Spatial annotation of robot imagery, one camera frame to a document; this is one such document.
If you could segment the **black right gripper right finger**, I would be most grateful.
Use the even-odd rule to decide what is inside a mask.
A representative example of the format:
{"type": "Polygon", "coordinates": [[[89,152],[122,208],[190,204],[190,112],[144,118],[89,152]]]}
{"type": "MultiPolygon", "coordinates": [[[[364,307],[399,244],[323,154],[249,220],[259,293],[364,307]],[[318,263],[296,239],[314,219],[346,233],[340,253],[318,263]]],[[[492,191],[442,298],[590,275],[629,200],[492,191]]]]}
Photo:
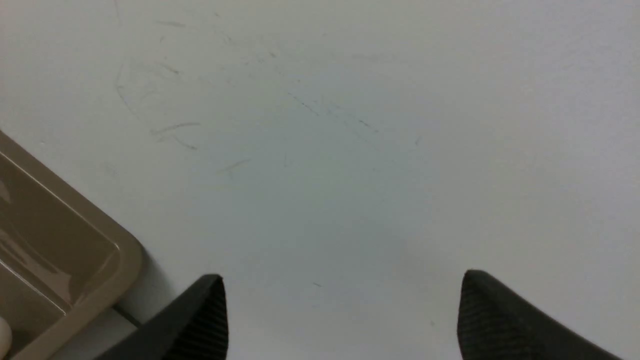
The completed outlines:
{"type": "Polygon", "coordinates": [[[481,269],[461,281],[456,335],[464,360],[614,360],[481,269]]]}

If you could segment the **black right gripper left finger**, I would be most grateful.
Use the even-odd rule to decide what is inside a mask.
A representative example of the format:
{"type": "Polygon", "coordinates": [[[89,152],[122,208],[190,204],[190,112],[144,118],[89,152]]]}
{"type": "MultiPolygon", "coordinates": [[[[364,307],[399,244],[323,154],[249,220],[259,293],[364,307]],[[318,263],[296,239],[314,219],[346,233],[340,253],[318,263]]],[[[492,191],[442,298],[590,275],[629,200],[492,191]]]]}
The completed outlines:
{"type": "Polygon", "coordinates": [[[222,276],[202,275],[98,360],[226,360],[229,322],[222,276]]]}

